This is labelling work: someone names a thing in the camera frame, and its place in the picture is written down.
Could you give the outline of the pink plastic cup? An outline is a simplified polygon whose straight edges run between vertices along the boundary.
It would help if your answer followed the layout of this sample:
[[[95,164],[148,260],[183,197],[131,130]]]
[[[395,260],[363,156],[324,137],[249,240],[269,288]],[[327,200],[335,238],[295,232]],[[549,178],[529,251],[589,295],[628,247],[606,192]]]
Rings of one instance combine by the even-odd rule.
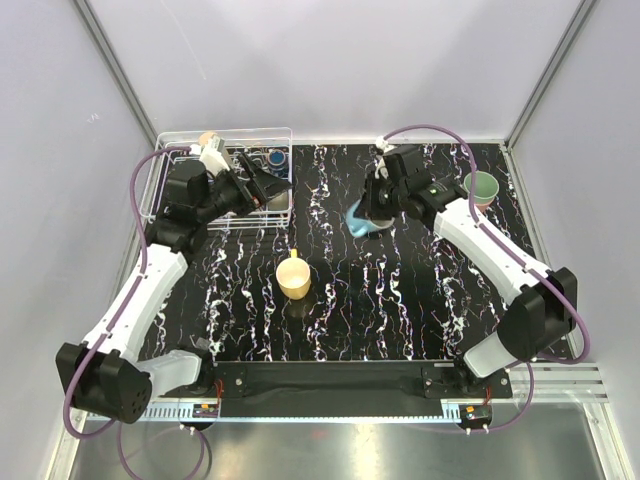
[[[474,207],[481,213],[484,213],[494,202],[495,197],[472,197]]]

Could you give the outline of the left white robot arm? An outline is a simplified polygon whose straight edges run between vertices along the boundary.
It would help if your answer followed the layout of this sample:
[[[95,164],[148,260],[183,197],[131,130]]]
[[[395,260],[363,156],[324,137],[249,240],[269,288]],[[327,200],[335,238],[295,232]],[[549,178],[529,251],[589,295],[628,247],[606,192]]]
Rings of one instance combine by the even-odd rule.
[[[225,160],[178,162],[169,172],[165,208],[148,227],[136,227],[140,256],[113,303],[78,344],[65,343],[55,363],[65,393],[63,421],[83,410],[110,422],[135,423],[149,402],[180,387],[196,396],[215,386],[216,372],[205,353],[175,349],[142,361],[139,352],[149,327],[175,284],[185,275],[208,236],[209,224],[230,213],[248,215],[291,189],[290,181],[239,156],[238,175]]]

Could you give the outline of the mint green cup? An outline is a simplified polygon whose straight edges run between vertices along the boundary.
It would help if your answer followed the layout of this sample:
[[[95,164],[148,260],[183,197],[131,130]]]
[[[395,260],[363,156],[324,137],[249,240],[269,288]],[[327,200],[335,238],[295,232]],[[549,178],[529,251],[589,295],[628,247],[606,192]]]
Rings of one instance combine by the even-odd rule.
[[[471,173],[467,174],[463,179],[462,185],[468,193],[471,192],[472,180],[475,180],[474,196],[477,196],[477,197],[494,196],[496,198],[496,196],[498,195],[499,182],[490,173],[477,171],[475,175],[472,175]]]

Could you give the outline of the tan beige tall cup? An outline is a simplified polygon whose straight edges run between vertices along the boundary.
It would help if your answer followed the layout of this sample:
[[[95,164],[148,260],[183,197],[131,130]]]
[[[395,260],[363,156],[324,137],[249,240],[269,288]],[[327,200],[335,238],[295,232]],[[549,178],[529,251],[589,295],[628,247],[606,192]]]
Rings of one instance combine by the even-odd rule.
[[[217,138],[218,136],[214,131],[207,131],[199,137],[198,143],[202,147],[205,147],[207,145],[215,145],[217,142]]]

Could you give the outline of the light blue cup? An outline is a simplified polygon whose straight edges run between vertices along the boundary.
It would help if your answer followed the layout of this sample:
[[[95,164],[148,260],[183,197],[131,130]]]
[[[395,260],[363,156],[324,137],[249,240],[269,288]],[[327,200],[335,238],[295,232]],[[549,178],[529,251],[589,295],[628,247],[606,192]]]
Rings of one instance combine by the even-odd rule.
[[[361,238],[365,235],[377,233],[390,228],[394,224],[394,220],[369,220],[355,216],[356,210],[360,202],[353,203],[347,210],[345,222],[350,234],[354,238]]]

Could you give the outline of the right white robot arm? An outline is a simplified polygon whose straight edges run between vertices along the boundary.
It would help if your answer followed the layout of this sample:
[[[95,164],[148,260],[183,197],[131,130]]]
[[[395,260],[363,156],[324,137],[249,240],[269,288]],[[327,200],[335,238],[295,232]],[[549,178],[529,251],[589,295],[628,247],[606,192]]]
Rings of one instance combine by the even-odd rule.
[[[362,237],[390,227],[401,215],[418,220],[464,253],[496,287],[506,313],[494,333],[461,356],[453,374],[457,390],[472,397],[488,387],[490,375],[531,360],[575,329],[577,279],[517,247],[456,182],[436,180],[425,169],[408,171],[405,161],[413,152],[405,145],[380,156],[346,222],[354,237]]]

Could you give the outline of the yellow cup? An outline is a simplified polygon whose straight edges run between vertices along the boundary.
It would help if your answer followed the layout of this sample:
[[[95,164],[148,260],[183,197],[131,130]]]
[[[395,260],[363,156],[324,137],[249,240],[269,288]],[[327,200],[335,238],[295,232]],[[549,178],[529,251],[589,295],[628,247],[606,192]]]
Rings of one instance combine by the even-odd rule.
[[[311,269],[299,257],[297,249],[292,249],[289,257],[279,263],[276,280],[283,294],[291,300],[301,300],[307,295],[311,285]]]

